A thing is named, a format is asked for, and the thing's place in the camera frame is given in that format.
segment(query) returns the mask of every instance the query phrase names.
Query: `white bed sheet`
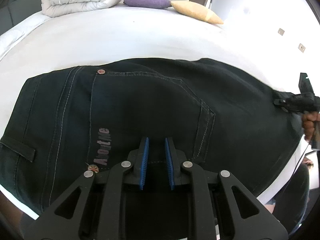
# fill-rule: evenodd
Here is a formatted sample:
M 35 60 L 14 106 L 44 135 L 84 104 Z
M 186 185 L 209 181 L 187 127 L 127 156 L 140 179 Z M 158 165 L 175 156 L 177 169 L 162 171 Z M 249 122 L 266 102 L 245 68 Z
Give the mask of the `white bed sheet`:
M 24 28 L 23 22 L 17 26 Z M 239 41 L 235 42 L 223 28 L 186 17 L 173 9 L 116 6 L 39 19 L 35 29 L 31 33 L 26 31 L 0 59 L 0 135 L 27 78 L 76 65 L 102 65 L 137 57 L 211 58 L 238 67 L 274 89 L 290 91 L 297 87 L 298 82 L 291 79 L 271 82 L 272 69 L 267 72 L 260 69 L 249 59 L 249 54 L 244 56 L 243 48 L 238 45 Z M 288 181 L 306 146 L 301 140 L 283 172 L 258 197 L 262 203 L 270 200 Z M 25 207 L 23 210 L 36 217 L 31 210 Z

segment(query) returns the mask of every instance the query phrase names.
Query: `metal button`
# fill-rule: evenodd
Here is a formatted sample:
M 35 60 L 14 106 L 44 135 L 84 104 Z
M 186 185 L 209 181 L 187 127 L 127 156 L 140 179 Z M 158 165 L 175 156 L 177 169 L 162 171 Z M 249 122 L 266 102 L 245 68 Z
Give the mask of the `metal button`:
M 128 167 L 131 166 L 131 162 L 129 162 L 129 161 L 124 161 L 124 162 L 121 163 L 121 166 L 124 167 L 124 168 L 128 168 Z
M 97 165 L 91 164 L 88 166 L 88 171 L 94 171 L 95 173 L 99 172 L 99 168 Z
M 99 70 L 97 71 L 97 73 L 100 74 L 100 75 L 101 75 L 101 74 L 104 74 L 105 72 L 106 72 L 106 71 L 105 71 L 104 69 L 99 69 Z
M 191 168 L 193 166 L 193 163 L 192 162 L 184 162 L 183 166 L 186 168 Z
M 221 171 L 220 174 L 221 174 L 222 177 L 225 177 L 225 178 L 230 176 L 230 172 L 229 171 L 225 171 L 225 170 Z
M 85 171 L 85 172 L 84 172 L 84 176 L 85 176 L 86 178 L 92 177 L 92 176 L 93 176 L 93 171 Z

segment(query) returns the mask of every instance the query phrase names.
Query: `cushion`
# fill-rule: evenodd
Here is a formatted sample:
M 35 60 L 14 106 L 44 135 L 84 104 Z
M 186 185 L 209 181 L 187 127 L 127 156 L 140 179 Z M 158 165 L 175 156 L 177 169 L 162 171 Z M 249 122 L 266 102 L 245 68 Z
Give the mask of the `cushion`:
M 133 7 L 146 7 L 164 9 L 171 7 L 169 0 L 123 0 L 126 5 Z
M 190 1 L 171 1 L 172 7 L 181 14 L 198 19 L 200 21 L 223 24 L 223 21 L 212 10 Z

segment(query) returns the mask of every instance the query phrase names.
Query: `hand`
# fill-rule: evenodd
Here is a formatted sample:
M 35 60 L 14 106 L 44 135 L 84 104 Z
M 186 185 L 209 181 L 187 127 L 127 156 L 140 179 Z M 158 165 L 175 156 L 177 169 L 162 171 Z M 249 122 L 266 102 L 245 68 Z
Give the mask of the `hand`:
M 302 116 L 302 127 L 304 128 L 304 139 L 310 142 L 313 132 L 315 131 L 314 123 L 315 121 L 320 121 L 320 114 L 317 112 L 312 112 L 309 114 L 304 114 Z

